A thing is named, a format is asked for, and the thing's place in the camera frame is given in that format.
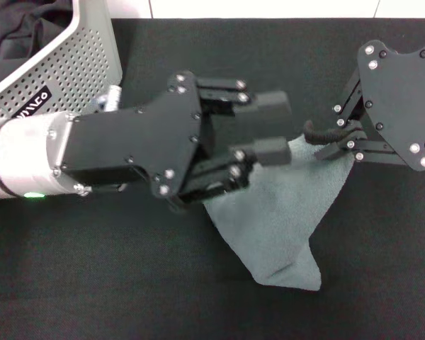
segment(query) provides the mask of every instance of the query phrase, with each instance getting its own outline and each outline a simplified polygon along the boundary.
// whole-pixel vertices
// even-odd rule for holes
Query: gray cloth
[[[224,240],[255,281],[319,290],[321,274],[309,237],[328,211],[353,166],[353,155],[317,161],[321,147],[304,136],[288,143],[290,165],[255,166],[250,186],[205,202]]]

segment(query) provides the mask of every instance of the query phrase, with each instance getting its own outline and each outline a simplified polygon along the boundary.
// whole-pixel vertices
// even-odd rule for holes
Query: black metal bracket
[[[409,166],[425,170],[425,47],[401,55],[379,40],[358,51],[358,68],[333,107],[339,128],[348,129],[367,113],[384,142],[360,136],[331,143],[318,159],[352,151],[360,162]]]

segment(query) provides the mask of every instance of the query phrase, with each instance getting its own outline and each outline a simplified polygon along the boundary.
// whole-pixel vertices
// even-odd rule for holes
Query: black fabric
[[[71,0],[0,0],[0,81],[71,22]]]
[[[358,48],[425,45],[425,21],[114,21],[123,105],[179,69],[287,91],[294,137],[330,108]],[[220,147],[239,141],[217,120]],[[272,122],[255,126],[278,134]],[[356,164],[310,238],[318,293],[251,279],[206,212],[122,194],[0,202],[0,339],[425,339],[425,173]]]

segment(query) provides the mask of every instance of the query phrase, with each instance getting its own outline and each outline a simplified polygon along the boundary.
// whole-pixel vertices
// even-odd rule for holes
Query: perforated metal panel
[[[52,97],[29,114],[92,113],[91,100],[119,84],[122,69],[104,0],[74,0],[69,27],[0,83],[0,119],[13,117],[44,86]]]

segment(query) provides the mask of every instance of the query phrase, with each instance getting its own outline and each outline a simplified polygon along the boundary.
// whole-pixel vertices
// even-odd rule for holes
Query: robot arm
[[[38,193],[86,195],[144,179],[176,207],[244,188],[255,163],[288,164],[285,138],[214,154],[212,115],[280,110],[283,92],[253,95],[243,81],[170,78],[146,106],[91,115],[58,112],[0,123],[0,199]]]
[[[409,166],[425,171],[425,47],[401,55],[379,40],[358,51],[358,68],[333,107],[337,128],[316,132],[305,126],[307,141],[327,145],[318,159],[353,152],[358,162]],[[368,140],[360,123],[368,114],[382,140]]]

